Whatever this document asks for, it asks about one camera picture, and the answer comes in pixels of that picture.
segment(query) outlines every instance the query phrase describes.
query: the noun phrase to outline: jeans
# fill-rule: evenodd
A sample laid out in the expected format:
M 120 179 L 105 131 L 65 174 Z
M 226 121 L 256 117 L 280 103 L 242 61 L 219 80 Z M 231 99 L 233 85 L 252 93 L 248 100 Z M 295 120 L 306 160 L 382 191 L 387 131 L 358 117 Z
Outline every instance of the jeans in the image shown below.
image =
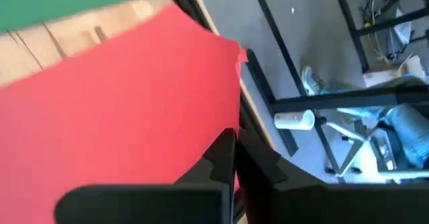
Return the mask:
M 425 83 L 414 76 L 403 76 L 391 81 L 370 87 L 411 87 L 424 85 Z M 361 90 L 361 88 L 341 82 L 327 82 L 320 94 L 344 93 Z M 414 106 L 401 104 L 397 106 L 354 107 L 338 109 L 357 117 L 370 117 L 376 120 L 384 120 L 391 125 L 399 137 L 404 153 L 412 165 L 423 168 L 429 156 L 429 119 Z

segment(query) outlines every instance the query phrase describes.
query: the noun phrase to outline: wooden board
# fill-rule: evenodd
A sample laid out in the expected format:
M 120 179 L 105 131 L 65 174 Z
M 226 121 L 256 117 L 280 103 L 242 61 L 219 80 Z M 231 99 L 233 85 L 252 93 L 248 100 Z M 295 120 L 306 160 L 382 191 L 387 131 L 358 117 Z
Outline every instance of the wooden board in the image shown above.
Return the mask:
M 148 20 L 171 2 L 130 0 L 0 34 L 0 86 L 112 38 Z

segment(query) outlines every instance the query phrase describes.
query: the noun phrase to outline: concrete floor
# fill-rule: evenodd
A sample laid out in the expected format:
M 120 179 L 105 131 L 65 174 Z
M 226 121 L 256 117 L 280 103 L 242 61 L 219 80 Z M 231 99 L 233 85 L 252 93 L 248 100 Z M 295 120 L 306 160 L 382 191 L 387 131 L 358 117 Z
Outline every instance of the concrete floor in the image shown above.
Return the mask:
M 203 1 L 221 35 L 253 49 L 275 96 L 297 97 L 298 90 L 257 0 Z M 359 19 L 359 0 L 348 2 L 355 19 Z M 267 3 L 298 72 L 303 64 L 310 64 L 324 80 L 341 80 L 364 86 L 357 53 L 337 0 L 267 0 Z M 326 154 L 316 132 L 293 131 L 299 150 L 290 157 L 246 67 L 243 67 L 242 78 L 269 129 L 276 150 L 314 176 L 326 182 L 336 182 L 334 176 L 324 173 Z M 342 163 L 350 145 L 330 129 L 325 129 L 325 134 L 337 162 Z M 347 182 L 372 181 L 375 160 L 371 151 L 363 150 L 360 159 L 370 163 L 372 168 L 363 170 L 359 176 L 346 175 Z

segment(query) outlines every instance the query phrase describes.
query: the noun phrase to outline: black metal stand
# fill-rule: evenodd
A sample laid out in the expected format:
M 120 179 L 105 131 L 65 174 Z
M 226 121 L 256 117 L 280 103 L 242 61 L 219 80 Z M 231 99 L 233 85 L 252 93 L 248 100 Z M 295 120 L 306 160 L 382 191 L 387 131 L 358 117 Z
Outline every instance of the black metal stand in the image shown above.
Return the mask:
M 338 0 L 340 4 L 341 11 L 344 15 L 347 27 L 349 29 L 352 41 L 355 45 L 357 55 L 361 62 L 362 73 L 366 73 L 369 70 L 368 60 L 365 55 L 365 51 L 363 50 L 361 37 L 369 34 L 374 34 L 380 30 L 385 30 L 401 23 L 413 21 L 416 19 L 420 19 L 421 17 L 425 17 L 429 15 L 429 7 L 425 5 L 425 8 L 413 11 L 411 13 L 407 13 L 401 17 L 397 17 L 395 19 L 383 21 L 380 23 L 376 23 L 370 27 L 365 27 L 362 29 L 357 29 L 355 22 L 353 21 L 353 16 L 351 15 L 349 4 L 347 0 Z M 382 9 L 382 11 L 386 11 L 389 9 L 394 3 L 397 3 L 399 0 L 390 0 L 389 3 Z

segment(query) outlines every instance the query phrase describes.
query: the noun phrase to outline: paper cup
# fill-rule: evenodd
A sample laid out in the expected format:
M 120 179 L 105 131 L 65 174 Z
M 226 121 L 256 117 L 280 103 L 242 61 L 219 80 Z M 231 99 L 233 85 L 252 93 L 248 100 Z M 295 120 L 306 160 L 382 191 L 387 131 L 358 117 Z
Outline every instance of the paper cup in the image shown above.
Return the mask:
M 310 130 L 315 121 L 316 118 L 311 110 L 274 115 L 274 125 L 278 129 Z

